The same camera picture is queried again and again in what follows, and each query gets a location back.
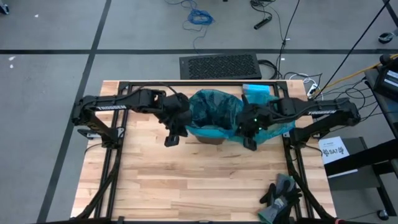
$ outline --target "wooden table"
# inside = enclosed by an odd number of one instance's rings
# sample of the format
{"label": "wooden table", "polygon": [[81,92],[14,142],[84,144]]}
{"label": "wooden table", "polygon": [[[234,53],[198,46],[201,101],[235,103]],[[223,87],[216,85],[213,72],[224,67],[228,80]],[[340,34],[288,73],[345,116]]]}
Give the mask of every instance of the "wooden table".
{"label": "wooden table", "polygon": [[[116,94],[118,84],[119,81],[104,81],[101,96]],[[290,97],[307,98],[302,81],[288,80],[287,84]],[[204,88],[239,98],[242,94],[241,86],[173,87],[188,97]],[[166,87],[149,88],[172,94]],[[112,111],[98,112],[97,116],[111,125]],[[296,126],[304,127],[311,122],[311,117],[304,116],[296,121]],[[113,220],[124,216],[126,220],[257,221],[257,211],[264,208],[259,199],[278,173],[287,174],[280,136],[258,145],[258,150],[252,152],[235,142],[226,141],[219,146],[201,144],[192,135],[180,138],[178,146],[164,147],[168,134],[154,115],[129,112]],[[88,146],[99,142],[89,141]],[[314,139],[308,144],[318,145]],[[98,146],[86,153],[71,216],[78,215],[98,190],[105,151]],[[326,211],[335,216],[320,153],[304,148],[302,157],[309,189]],[[103,211],[107,201],[106,194]],[[303,201],[301,209],[306,217]]]}

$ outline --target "white sign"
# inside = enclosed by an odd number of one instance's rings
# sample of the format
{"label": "white sign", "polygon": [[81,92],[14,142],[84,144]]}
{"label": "white sign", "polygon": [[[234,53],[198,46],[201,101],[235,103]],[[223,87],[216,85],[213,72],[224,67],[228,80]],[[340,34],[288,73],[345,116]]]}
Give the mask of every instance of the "white sign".
{"label": "white sign", "polygon": [[[333,162],[338,159],[349,156],[347,148],[340,137],[319,140],[319,148],[320,150],[322,150],[323,164],[328,164],[329,162]],[[358,171],[357,169],[349,170],[346,172],[342,172],[340,174],[330,175],[328,176],[328,178],[338,177],[341,175],[346,175],[357,171]]]}

